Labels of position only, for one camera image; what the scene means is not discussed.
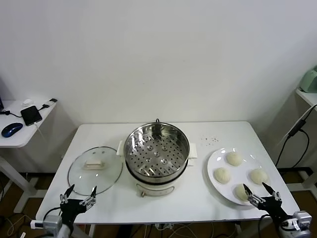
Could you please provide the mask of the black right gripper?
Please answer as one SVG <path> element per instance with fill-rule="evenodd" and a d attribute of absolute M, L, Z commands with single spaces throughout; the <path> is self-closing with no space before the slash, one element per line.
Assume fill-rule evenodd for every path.
<path fill-rule="evenodd" d="M 282 209 L 282 200 L 280 193 L 276 192 L 271 186 L 266 183 L 262 183 L 267 192 L 271 195 L 268 197 L 262 197 L 264 202 L 260 203 L 260 198 L 253 194 L 251 190 L 243 184 L 247 200 L 255 207 L 259 206 L 259 210 L 266 211 L 275 225 L 280 225 L 284 221 L 288 220 L 290 216 Z"/>

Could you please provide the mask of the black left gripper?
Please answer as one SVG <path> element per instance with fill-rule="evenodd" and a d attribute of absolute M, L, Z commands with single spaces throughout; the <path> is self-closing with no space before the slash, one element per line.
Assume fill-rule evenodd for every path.
<path fill-rule="evenodd" d="M 97 186 L 92 190 L 91 195 L 84 199 L 69 199 L 70 194 L 74 189 L 75 184 L 69 187 L 64 194 L 60 195 L 60 208 L 62 223 L 65 225 L 73 225 L 76 217 L 87 211 L 86 207 L 92 207 L 96 203 Z"/>

